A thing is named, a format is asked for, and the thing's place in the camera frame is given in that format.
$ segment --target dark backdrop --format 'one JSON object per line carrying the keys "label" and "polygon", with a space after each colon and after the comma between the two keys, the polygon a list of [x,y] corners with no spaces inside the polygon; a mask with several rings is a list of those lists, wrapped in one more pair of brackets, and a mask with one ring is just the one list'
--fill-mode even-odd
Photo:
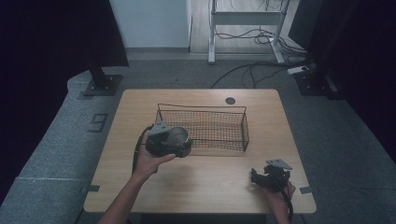
{"label": "dark backdrop", "polygon": [[[331,70],[338,90],[396,161],[396,3],[358,0],[351,8],[353,2],[301,0],[290,38]],[[345,28],[322,60],[347,13]]]}
{"label": "dark backdrop", "polygon": [[9,0],[0,15],[2,202],[87,57],[99,66],[128,61],[107,0]]}

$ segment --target gray carpet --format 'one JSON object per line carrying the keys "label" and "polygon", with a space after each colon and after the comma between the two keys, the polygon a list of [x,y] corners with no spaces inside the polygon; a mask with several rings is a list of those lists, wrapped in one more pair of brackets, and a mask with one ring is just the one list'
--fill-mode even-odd
{"label": "gray carpet", "polygon": [[[126,89],[209,89],[236,66],[250,60],[132,60],[130,68],[105,68],[123,80],[115,96],[81,100],[88,72],[67,83],[69,93],[46,135],[0,208],[1,223],[95,223],[100,214],[82,213],[106,136]],[[277,71],[256,67],[255,79]],[[251,88],[238,70],[215,88]],[[279,92],[304,163],[318,211],[295,215],[293,223],[396,223],[396,166],[367,126],[345,101],[302,96],[293,77],[282,71],[257,84]],[[106,123],[92,118],[107,114]],[[141,216],[131,216],[139,223]],[[267,223],[274,223],[272,216]]]}

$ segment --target finger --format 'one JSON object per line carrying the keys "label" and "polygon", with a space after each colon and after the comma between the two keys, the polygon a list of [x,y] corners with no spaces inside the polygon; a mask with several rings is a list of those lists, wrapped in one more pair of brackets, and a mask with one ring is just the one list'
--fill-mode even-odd
{"label": "finger", "polygon": [[145,134],[143,135],[142,144],[146,144],[148,138],[149,138],[149,132],[145,132]]}
{"label": "finger", "polygon": [[173,160],[175,157],[176,157],[175,154],[168,154],[168,155],[166,155],[166,156],[160,157],[160,158],[158,158],[158,160],[157,160],[157,162],[158,162],[157,164],[158,164],[158,165],[161,165],[161,164],[163,164],[164,162]]}
{"label": "finger", "polygon": [[290,199],[293,197],[293,193],[296,190],[296,187],[294,187],[294,185],[291,184],[291,182],[288,182],[288,193],[289,193],[289,197]]}

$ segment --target desk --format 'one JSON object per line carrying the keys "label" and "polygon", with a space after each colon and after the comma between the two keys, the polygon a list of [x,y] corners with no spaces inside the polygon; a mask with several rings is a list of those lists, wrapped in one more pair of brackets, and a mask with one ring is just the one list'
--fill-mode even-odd
{"label": "desk", "polygon": [[270,213],[258,187],[250,183],[250,169],[263,171],[266,160],[283,159],[293,170],[290,181],[294,212],[316,211],[290,127],[275,90],[127,90],[108,134],[92,180],[100,186],[89,192],[88,212],[104,212],[128,181],[134,147],[141,132],[155,121],[158,104],[226,106],[233,97],[247,107],[249,145],[244,156],[188,156],[162,164],[141,189],[132,212],[139,213]]}

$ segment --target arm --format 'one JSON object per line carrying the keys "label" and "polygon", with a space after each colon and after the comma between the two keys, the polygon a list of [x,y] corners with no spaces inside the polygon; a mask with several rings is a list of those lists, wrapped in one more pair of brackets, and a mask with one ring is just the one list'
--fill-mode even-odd
{"label": "arm", "polygon": [[[145,143],[147,139],[148,134],[146,133],[142,142]],[[140,146],[139,157],[137,158],[137,165],[134,173],[113,203],[107,208],[99,223],[124,224],[131,213],[137,194],[146,180],[157,171],[160,164],[171,161],[174,158],[175,154],[169,154],[160,158],[152,157],[151,154],[146,151],[145,145]]]}
{"label": "arm", "polygon": [[[285,192],[289,194],[291,199],[296,188],[289,182],[285,187]],[[277,224],[290,224],[289,222],[289,208],[285,203],[285,198],[280,192],[273,192],[270,189],[262,188],[264,197],[268,202],[268,206],[274,213]]]}

